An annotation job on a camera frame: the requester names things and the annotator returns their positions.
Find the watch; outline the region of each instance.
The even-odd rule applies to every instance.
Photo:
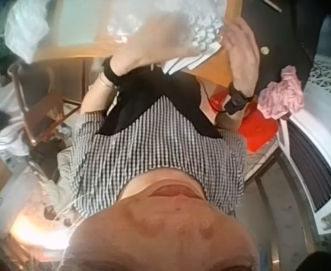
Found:
[[[252,97],[246,97],[240,90],[234,87],[233,82],[229,85],[229,95],[231,99],[224,107],[229,115],[234,115],[236,112],[243,110],[254,98],[254,95]]]
[[[104,69],[104,75],[105,77],[114,84],[114,86],[120,86],[123,83],[124,76],[117,76],[110,66],[110,61],[113,58],[113,56],[110,56],[108,58],[105,58],[103,62],[103,69]]]

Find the pink cloth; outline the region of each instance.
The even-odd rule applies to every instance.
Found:
[[[266,119],[280,119],[297,113],[304,107],[304,95],[295,67],[287,66],[281,73],[280,83],[270,82],[258,99],[258,110]]]

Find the wire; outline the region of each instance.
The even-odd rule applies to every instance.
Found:
[[[210,106],[212,107],[212,109],[213,109],[214,111],[216,111],[217,113],[227,113],[227,110],[225,110],[225,109],[224,109],[224,110],[218,110],[217,108],[214,107],[214,105],[211,103],[211,100],[210,100],[210,98],[209,98],[208,93],[206,92],[205,85],[204,85],[203,81],[201,81],[199,78],[197,78],[197,80],[198,80],[198,82],[203,86],[203,89],[204,89],[205,95],[206,95],[206,97],[207,97],[207,99],[208,99],[208,102],[209,102]]]

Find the chair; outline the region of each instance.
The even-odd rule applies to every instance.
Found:
[[[56,128],[80,108],[80,103],[63,100],[61,84],[54,69],[47,63],[26,65],[16,62],[9,67],[8,74],[14,83],[25,131],[34,147],[53,137]],[[76,108],[65,115],[64,103]]]

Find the gingham shirt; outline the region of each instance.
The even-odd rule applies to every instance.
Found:
[[[103,112],[86,113],[74,129],[71,187],[74,207],[84,217],[115,204],[130,180],[156,168],[188,173],[224,212],[241,198],[246,147],[238,133],[202,136],[166,97],[114,135],[96,134],[103,122]]]

